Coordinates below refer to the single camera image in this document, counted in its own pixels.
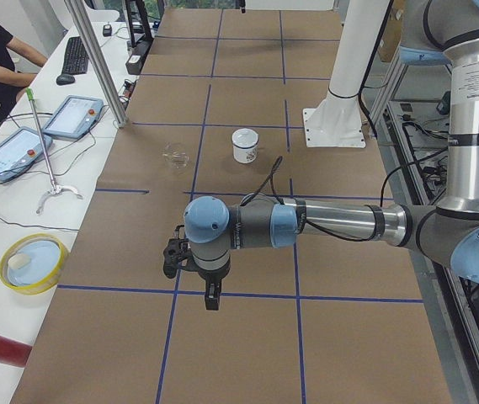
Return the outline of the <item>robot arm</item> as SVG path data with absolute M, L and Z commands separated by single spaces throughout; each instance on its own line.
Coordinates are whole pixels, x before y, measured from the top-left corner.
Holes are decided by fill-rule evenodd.
M 183 269 L 205 281 L 205 306 L 220 303 L 233 249 L 287 247 L 302 233 L 351 242 L 383 241 L 416 251 L 479 284 L 479 1 L 411 1 L 402 50 L 440 51 L 452 66 L 448 168 L 444 197 L 433 206 L 339 205 L 266 196 L 238 205 L 204 196 L 184 211 L 164 250 L 163 271 Z

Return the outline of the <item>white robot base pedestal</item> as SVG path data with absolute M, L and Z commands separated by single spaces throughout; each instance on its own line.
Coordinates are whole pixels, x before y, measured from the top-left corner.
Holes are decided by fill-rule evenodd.
M 303 110 L 308 147 L 365 147 L 359 94 L 390 9 L 390 0 L 349 3 L 327 96 L 316 108 Z

